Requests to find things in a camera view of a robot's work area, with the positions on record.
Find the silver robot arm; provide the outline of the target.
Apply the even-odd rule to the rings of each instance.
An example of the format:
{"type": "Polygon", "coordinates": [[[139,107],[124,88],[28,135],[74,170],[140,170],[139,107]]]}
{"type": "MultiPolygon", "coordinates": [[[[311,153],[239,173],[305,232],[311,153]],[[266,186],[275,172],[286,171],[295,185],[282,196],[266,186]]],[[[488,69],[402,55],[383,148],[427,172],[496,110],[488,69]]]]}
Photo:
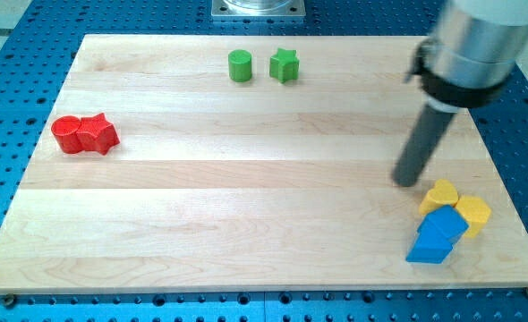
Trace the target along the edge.
{"type": "Polygon", "coordinates": [[[417,46],[411,76],[426,103],[453,114],[495,100],[528,41],[528,0],[447,0],[417,46]]]}

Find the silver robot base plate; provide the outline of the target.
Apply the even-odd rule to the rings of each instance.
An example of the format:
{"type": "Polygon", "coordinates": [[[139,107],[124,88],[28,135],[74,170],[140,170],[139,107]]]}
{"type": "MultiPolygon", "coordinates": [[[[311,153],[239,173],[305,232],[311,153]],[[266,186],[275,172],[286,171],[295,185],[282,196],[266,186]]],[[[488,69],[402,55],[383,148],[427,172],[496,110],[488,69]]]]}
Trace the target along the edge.
{"type": "Polygon", "coordinates": [[[303,17],[304,0],[212,0],[211,16],[218,18],[303,17]]]}

